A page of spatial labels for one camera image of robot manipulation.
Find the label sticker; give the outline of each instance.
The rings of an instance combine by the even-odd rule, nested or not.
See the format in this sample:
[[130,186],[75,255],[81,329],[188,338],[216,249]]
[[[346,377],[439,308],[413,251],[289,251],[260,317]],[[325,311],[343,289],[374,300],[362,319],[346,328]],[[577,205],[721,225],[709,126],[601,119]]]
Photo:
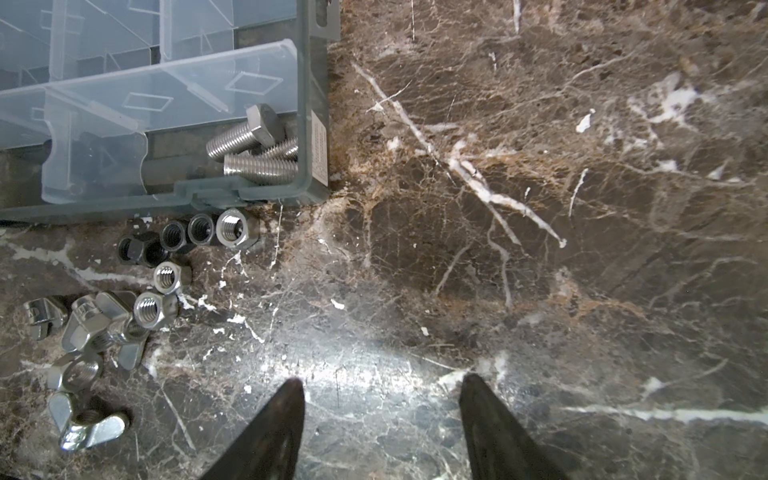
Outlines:
[[312,176],[328,187],[328,139],[326,126],[312,112]]

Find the plastic organizer box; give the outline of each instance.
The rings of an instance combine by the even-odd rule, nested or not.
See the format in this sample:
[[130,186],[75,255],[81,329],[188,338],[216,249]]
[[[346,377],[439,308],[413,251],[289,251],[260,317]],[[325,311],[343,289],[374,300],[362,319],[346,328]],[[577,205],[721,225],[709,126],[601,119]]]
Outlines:
[[[50,151],[37,163],[0,155],[0,220],[74,223],[325,200],[326,46],[339,39],[338,2],[3,0],[0,150],[50,141]],[[239,29],[277,22],[289,26],[285,38],[236,49]],[[147,194],[148,131],[245,118],[256,103],[296,115],[293,183],[212,177]],[[34,183],[40,191],[31,196]]]

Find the nut threaded hole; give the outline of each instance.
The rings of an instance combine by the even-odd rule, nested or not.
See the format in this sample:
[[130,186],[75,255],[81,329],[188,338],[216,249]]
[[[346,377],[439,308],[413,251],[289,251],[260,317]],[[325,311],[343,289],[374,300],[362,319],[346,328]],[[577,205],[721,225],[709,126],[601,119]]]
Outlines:
[[71,389],[80,390],[93,382],[98,375],[98,363],[93,360],[77,362],[67,370],[65,382]]
[[140,322],[154,323],[157,320],[157,312],[159,310],[157,302],[155,302],[154,299],[144,298],[139,302],[136,314]]
[[234,215],[225,217],[221,225],[221,236],[227,242],[236,242],[243,236],[243,221]]
[[176,282],[176,273],[169,266],[164,266],[155,274],[155,280],[157,281],[157,286],[163,290],[169,290]]
[[205,217],[200,217],[192,220],[189,227],[190,237],[196,242],[204,242],[208,240],[210,235],[214,232],[213,224]]
[[171,223],[163,230],[163,240],[170,248],[178,247],[182,238],[184,238],[184,231],[175,223]]
[[130,247],[131,247],[130,238],[124,238],[123,240],[120,240],[120,244],[118,245],[118,256],[120,257],[120,260],[124,262],[131,261],[131,258],[128,256],[128,249]]
[[80,425],[90,425],[99,421],[101,421],[101,413],[96,410],[84,410],[74,418],[74,422]]

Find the brown marble surface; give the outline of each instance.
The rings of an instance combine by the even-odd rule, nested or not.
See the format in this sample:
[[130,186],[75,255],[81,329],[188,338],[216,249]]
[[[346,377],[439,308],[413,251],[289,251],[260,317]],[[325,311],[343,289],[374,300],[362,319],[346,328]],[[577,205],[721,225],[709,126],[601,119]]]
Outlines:
[[0,471],[196,478],[298,375],[297,478],[468,478],[473,370],[572,478],[763,478],[768,5],[342,7],[333,197],[188,255],[180,319],[92,389],[117,441],[58,451],[18,305],[142,290],[113,244],[164,220],[2,234]]

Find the bolt thread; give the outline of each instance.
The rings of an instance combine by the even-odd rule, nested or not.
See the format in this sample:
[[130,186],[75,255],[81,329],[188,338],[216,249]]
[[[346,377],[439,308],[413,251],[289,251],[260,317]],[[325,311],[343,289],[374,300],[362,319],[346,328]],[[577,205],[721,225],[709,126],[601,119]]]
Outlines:
[[205,145],[205,150],[212,160],[221,160],[226,154],[239,154],[258,145],[259,141],[253,136],[250,125],[245,122],[211,139]]
[[104,352],[112,345],[112,335],[108,332],[99,333],[89,343],[88,346],[95,352]]
[[101,413],[96,410],[84,410],[75,416],[74,423],[77,425],[95,425],[101,421]]
[[291,138],[261,155],[227,154],[224,175],[239,175],[257,185],[289,184],[299,171],[298,157],[299,139]]

